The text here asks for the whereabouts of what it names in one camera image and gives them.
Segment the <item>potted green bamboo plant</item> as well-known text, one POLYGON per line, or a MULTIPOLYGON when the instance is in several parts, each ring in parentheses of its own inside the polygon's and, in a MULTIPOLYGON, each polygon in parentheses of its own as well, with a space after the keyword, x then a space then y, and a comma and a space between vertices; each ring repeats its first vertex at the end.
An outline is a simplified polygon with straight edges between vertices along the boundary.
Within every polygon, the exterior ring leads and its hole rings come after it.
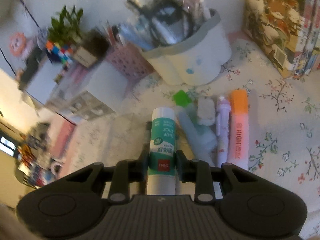
POLYGON ((51 26, 48 28, 48 40, 64 45, 76 45, 82 39, 83 31, 80 29, 80 21, 84 14, 82 8, 75 6, 67 8, 65 5, 57 17, 51 18, 51 26))

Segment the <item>framed calligraphy sign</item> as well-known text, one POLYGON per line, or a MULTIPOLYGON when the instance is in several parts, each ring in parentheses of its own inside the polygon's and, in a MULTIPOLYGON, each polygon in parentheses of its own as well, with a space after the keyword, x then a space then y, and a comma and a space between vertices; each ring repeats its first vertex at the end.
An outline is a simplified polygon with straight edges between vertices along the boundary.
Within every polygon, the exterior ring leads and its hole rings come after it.
POLYGON ((73 54, 73 59, 86 68, 91 67, 98 60, 93 54, 83 47, 78 47, 73 54))

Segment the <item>pink lion plush toy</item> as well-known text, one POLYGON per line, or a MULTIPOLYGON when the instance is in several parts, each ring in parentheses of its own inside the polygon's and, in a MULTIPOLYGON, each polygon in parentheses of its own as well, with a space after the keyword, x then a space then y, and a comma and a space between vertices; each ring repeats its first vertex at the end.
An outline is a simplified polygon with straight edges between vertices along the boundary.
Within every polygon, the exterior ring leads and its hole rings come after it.
POLYGON ((15 33, 10 38, 9 49, 13 56, 18 57, 26 46, 26 38, 24 33, 15 33))

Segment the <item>illustrated book box set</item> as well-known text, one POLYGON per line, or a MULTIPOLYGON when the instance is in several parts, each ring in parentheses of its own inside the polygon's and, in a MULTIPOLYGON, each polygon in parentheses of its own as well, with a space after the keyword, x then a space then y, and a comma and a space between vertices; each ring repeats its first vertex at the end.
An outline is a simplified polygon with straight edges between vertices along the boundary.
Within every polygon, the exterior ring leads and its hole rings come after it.
POLYGON ((283 78, 298 69, 317 0, 246 0, 244 32, 283 78))

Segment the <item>purple floral pen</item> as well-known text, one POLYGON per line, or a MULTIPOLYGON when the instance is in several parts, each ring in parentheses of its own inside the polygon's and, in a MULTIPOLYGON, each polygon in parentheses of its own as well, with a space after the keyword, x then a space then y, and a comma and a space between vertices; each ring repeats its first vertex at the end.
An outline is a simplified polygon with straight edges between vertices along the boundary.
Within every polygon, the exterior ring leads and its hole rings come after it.
POLYGON ((217 136, 217 166, 221 167, 227 161, 229 149, 229 117, 231 105, 224 96, 217 98, 216 136, 217 136))

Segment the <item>green cap clear marker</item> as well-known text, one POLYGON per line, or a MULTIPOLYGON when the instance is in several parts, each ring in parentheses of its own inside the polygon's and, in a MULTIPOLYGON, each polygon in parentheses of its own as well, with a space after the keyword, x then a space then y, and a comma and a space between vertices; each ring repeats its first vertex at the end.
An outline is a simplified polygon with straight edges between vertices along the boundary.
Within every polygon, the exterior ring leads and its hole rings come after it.
POLYGON ((188 94, 183 90, 179 90, 176 94, 174 94, 172 96, 172 100, 177 106, 181 107, 187 107, 193 102, 191 98, 189 98, 188 94))

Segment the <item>orange pink highlighter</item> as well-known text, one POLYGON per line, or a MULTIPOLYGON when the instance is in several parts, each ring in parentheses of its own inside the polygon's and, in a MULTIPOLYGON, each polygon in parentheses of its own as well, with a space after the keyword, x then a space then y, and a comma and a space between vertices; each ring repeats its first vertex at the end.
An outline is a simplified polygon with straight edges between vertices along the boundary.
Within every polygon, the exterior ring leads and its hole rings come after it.
POLYGON ((230 94, 230 103, 231 122, 228 161, 247 170, 249 158, 249 117, 246 90, 233 90, 230 94))

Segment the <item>white eraser block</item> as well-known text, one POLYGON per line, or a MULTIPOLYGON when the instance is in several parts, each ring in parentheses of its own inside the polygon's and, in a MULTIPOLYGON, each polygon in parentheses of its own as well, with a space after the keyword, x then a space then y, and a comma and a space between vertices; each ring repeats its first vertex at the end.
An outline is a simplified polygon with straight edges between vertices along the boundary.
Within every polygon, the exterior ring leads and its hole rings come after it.
POLYGON ((197 102, 197 123, 204 126, 215 124, 215 103, 210 97, 200 97, 197 102))

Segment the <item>white flower-shaped pen holder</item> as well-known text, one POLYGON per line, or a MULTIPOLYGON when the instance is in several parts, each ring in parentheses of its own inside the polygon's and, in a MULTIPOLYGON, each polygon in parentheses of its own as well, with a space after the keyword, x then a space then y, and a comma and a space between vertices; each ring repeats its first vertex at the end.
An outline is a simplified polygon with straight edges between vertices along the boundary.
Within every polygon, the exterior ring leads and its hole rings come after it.
POLYGON ((169 85, 205 85, 219 74, 221 66, 231 57, 231 46, 223 29, 220 14, 206 8, 188 39, 168 47, 156 44, 149 32, 149 24, 139 17, 141 27, 120 24, 120 33, 138 46, 141 54, 169 85))

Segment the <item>pink flat box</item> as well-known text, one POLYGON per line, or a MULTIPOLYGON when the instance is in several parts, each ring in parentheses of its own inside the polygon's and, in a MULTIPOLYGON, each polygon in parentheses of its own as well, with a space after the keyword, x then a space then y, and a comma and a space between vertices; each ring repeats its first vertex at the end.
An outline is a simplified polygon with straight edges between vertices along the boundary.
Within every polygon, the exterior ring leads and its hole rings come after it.
POLYGON ((73 135, 76 125, 58 116, 49 126, 49 153, 56 158, 64 154, 67 143, 73 135))

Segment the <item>green white glue stick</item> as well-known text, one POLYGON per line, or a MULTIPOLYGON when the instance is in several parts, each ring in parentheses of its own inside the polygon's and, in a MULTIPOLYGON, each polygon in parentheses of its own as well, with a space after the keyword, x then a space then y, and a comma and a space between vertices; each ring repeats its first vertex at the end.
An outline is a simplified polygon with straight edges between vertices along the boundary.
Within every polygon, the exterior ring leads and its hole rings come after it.
POLYGON ((176 150, 175 112, 168 107, 153 110, 148 177, 148 195, 174 195, 176 192, 176 170, 174 153, 176 150))

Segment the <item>white desktop drawer organizer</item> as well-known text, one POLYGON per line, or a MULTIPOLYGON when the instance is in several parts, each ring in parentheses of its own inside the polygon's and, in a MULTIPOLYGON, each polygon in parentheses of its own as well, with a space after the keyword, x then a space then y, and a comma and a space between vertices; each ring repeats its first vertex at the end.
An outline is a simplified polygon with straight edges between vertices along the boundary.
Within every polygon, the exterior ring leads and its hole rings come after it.
POLYGON ((79 122, 118 113, 128 80, 103 60, 92 68, 44 59, 25 92, 46 109, 79 122))

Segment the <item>pink perforated pen cup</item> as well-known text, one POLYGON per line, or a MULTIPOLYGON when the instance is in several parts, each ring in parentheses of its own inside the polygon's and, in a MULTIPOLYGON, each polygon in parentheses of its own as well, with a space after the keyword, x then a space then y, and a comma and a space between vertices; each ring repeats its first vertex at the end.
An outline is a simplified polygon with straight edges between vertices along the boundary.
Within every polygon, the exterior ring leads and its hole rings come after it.
POLYGON ((109 52, 106 61, 129 81, 140 80, 154 71, 152 65, 141 55, 140 50, 130 43, 109 52))

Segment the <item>light blue correction tape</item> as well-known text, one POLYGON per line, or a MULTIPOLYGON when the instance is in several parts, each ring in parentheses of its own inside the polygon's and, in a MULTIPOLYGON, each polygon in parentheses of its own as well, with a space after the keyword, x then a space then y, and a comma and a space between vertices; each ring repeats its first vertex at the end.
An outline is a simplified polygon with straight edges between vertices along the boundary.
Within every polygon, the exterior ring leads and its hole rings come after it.
POLYGON ((195 159, 214 166, 212 153, 216 149, 217 138, 209 126, 197 123, 195 106, 192 103, 187 107, 176 106, 175 114, 195 159))

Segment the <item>colourful cube puzzle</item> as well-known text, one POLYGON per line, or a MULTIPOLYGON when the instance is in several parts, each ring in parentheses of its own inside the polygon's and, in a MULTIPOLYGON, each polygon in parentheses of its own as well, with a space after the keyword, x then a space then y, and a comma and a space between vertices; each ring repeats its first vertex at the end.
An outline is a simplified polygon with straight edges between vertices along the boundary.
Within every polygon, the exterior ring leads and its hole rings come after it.
POLYGON ((73 47, 60 46, 57 42, 46 42, 46 54, 51 63, 61 63, 66 66, 73 63, 73 47))

